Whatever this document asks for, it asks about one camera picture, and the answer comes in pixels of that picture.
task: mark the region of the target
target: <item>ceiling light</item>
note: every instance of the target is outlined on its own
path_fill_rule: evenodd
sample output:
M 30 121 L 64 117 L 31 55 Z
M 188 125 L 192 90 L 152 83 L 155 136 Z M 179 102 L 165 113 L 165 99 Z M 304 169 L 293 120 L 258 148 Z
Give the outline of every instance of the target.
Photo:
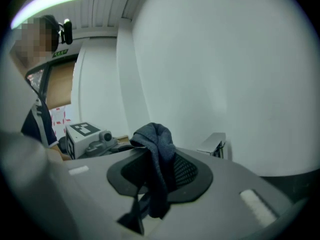
M 33 15 L 58 4 L 72 0 L 33 0 L 25 7 L 23 7 L 13 18 L 11 22 L 11 29 L 18 27 Z

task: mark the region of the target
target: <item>person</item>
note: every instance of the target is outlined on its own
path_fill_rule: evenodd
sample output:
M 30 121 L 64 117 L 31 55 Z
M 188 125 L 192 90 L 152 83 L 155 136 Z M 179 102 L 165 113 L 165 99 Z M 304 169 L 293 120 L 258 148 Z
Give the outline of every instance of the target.
M 29 19 L 19 30 L 19 38 L 10 50 L 10 57 L 25 78 L 29 69 L 57 50 L 60 27 L 54 16 L 45 15 Z M 70 160 L 71 158 L 61 153 L 58 147 L 46 103 L 30 83 L 29 85 L 37 98 L 24 121 L 22 134 L 40 141 L 45 148 L 56 150 L 60 153 L 62 160 Z

